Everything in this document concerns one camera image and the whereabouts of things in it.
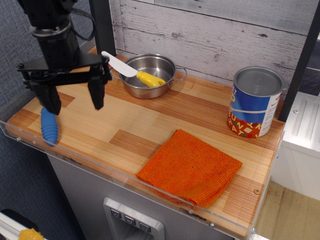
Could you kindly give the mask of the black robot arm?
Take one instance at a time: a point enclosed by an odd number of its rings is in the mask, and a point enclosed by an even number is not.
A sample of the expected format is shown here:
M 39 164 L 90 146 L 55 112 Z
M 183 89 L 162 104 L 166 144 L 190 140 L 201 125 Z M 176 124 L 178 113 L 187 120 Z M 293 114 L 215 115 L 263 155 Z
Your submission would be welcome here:
M 104 106 L 105 84 L 112 79 L 109 58 L 80 49 L 71 14 L 92 18 L 74 8 L 73 0 L 20 0 L 30 22 L 30 33 L 37 39 L 42 57 L 19 63 L 26 89 L 34 92 L 40 104 L 58 115 L 62 102 L 57 86 L 87 83 L 94 107 Z

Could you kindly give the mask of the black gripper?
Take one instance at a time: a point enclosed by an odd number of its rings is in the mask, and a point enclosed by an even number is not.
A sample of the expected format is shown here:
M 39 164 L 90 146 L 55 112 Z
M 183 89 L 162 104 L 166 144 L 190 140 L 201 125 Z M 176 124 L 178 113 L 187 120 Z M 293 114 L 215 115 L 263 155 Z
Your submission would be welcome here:
M 109 59 L 80 50 L 71 21 L 54 28 L 30 27 L 38 40 L 42 56 L 20 62 L 16 70 L 23 75 L 40 104 L 59 115 L 62 102 L 55 86 L 86 83 L 96 110 L 104 106 L 105 84 L 112 79 Z

